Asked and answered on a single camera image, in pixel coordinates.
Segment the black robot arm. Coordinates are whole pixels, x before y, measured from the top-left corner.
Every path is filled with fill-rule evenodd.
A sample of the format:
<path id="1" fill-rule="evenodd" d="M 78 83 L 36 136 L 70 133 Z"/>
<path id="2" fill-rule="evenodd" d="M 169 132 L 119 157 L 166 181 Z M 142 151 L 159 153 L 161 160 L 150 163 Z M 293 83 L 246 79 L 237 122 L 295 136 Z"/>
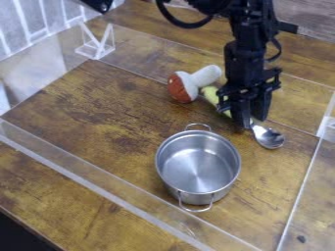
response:
<path id="1" fill-rule="evenodd" d="M 235 40 L 225 47 L 226 85 L 218 90 L 218 111 L 229 111 L 235 123 L 251 127 L 254 119 L 267 119 L 273 92 L 281 88 L 282 70 L 265 65 L 277 60 L 267 57 L 267 45 L 279 43 L 279 21 L 273 0 L 185 0 L 206 18 L 195 23 L 179 20 L 169 11 L 171 0 L 155 0 L 166 19 L 182 28 L 199 28 L 215 17 L 230 19 Z"/>

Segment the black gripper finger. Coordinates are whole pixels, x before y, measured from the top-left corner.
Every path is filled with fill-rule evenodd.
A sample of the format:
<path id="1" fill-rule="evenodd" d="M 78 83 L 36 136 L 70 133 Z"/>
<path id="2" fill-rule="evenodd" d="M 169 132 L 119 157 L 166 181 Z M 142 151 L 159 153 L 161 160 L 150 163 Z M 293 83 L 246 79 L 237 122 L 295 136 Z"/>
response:
<path id="1" fill-rule="evenodd" d="M 257 120 L 265 121 L 267 119 L 271 107 L 271 101 L 273 101 L 273 92 L 262 91 L 254 100 L 253 116 L 255 117 Z"/>
<path id="2" fill-rule="evenodd" d="M 231 102 L 231 114 L 235 123 L 245 128 L 250 128 L 251 108 L 247 99 L 237 99 Z"/>

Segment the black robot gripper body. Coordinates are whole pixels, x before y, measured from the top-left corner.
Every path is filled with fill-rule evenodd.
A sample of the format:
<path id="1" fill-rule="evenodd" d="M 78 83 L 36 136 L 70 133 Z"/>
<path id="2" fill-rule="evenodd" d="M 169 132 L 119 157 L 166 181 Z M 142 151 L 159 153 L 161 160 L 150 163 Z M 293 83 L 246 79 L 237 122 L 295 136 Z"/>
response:
<path id="1" fill-rule="evenodd" d="M 266 58 L 266 46 L 259 48 L 241 47 L 238 42 L 230 42 L 225 47 L 227 84 L 217 92 L 219 96 L 218 109 L 225 112 L 231 109 L 231 102 L 237 99 L 250 101 L 251 113 L 254 100 L 262 91 L 274 91 L 281 88 L 281 68 L 266 70 L 265 63 L 275 61 Z"/>

